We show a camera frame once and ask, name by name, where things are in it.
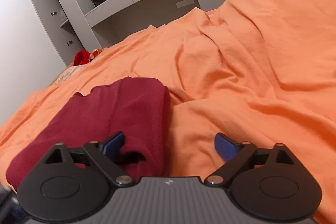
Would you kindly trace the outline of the red cloth on bed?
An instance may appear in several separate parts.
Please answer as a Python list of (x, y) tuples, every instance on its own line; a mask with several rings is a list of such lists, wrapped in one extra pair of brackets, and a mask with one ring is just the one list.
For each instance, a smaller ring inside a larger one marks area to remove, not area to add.
[(90, 56), (91, 54), (88, 51), (78, 51), (74, 57), (73, 66), (88, 64), (90, 62)]

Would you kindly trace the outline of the orange patterned cloth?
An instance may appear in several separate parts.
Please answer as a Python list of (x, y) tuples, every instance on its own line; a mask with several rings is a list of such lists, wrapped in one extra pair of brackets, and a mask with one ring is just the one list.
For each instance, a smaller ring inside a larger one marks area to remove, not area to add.
[(105, 49), (104, 48), (99, 48), (93, 50), (90, 55), (89, 55), (89, 62), (92, 62), (100, 53), (102, 53)]

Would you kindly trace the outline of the orange duvet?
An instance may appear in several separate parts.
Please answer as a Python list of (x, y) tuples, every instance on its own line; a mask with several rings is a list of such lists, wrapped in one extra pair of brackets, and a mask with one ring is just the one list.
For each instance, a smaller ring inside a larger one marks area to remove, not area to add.
[(335, 223), (335, 0), (226, 0), (128, 36), (62, 83), (34, 92), (1, 127), (1, 182), (70, 97), (124, 77), (168, 87), (171, 176), (222, 165), (214, 136), (286, 144), (322, 188)]

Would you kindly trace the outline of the dark red sweater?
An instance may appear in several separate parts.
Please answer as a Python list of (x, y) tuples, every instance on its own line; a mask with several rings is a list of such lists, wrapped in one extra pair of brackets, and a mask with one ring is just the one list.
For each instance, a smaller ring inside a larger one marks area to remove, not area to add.
[(15, 189), (41, 157), (55, 144), (81, 147), (102, 142), (118, 131), (125, 144), (114, 162), (138, 180), (161, 176), (169, 161), (166, 141), (170, 121), (170, 94), (153, 78), (130, 78), (94, 87), (84, 96), (75, 93), (39, 135), (20, 152), (6, 171)]

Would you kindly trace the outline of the white wall socket plate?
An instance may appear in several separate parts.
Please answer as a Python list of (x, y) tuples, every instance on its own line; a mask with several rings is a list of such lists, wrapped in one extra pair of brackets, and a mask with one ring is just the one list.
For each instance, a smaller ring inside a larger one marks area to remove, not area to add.
[(175, 4), (176, 4), (176, 7), (180, 9), (180, 8), (183, 8), (189, 5), (193, 5), (194, 3), (195, 3), (194, 0), (183, 0), (183, 1), (176, 2)]

